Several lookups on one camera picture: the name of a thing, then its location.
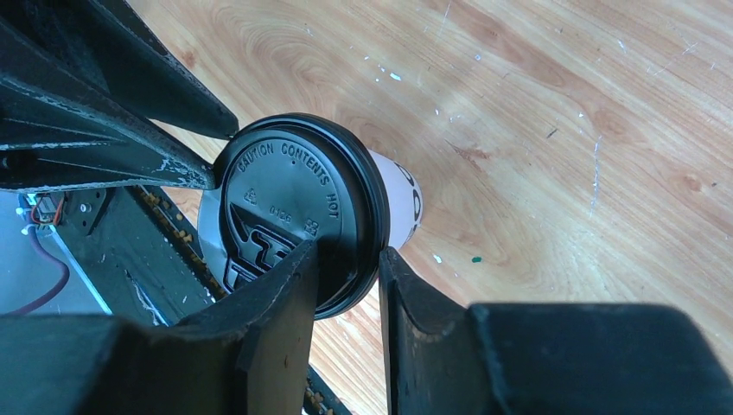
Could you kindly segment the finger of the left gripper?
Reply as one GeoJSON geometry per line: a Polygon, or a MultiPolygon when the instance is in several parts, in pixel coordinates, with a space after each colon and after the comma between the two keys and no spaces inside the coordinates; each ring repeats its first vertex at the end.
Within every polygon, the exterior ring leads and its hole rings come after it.
{"type": "Polygon", "coordinates": [[[213,188],[210,164],[1,21],[1,188],[213,188]]]}
{"type": "Polygon", "coordinates": [[[237,117],[160,42],[126,1],[63,1],[120,105],[145,118],[228,139],[237,117]]]}

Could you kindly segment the white paper coffee cup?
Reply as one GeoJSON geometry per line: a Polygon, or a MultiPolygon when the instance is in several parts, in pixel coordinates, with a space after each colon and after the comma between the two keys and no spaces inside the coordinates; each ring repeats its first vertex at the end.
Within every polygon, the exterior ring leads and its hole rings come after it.
{"type": "MultiPolygon", "coordinates": [[[[423,217],[423,194],[417,180],[402,165],[369,150],[379,176],[385,184],[390,228],[387,245],[399,249],[420,226],[423,217]]],[[[198,234],[203,258],[216,281],[226,293],[234,291],[234,277],[225,275],[226,251],[220,230],[221,190],[206,190],[198,213],[198,234]]]]}

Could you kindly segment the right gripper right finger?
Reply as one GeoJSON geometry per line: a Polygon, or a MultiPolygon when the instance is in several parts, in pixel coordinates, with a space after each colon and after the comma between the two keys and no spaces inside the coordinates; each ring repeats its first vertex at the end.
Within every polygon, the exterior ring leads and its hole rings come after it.
{"type": "Polygon", "coordinates": [[[462,307],[391,248],[379,258],[391,414],[729,414],[697,325],[648,303],[462,307]]]}

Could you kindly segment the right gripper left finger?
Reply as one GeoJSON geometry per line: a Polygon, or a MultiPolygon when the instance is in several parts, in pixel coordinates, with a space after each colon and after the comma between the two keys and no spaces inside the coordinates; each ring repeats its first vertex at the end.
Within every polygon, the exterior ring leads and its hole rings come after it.
{"type": "Polygon", "coordinates": [[[298,414],[317,246],[170,327],[118,316],[5,316],[4,414],[298,414]]]}

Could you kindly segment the black coffee cup lid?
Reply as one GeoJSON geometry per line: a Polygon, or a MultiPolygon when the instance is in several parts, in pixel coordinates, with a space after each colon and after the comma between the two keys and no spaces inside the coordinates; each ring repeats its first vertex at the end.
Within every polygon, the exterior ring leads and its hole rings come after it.
{"type": "Polygon", "coordinates": [[[351,131],[307,113],[262,118],[233,136],[214,176],[201,201],[201,248],[226,291],[313,241],[316,318],[338,316],[366,296],[389,240],[389,204],[376,162],[351,131]]]}

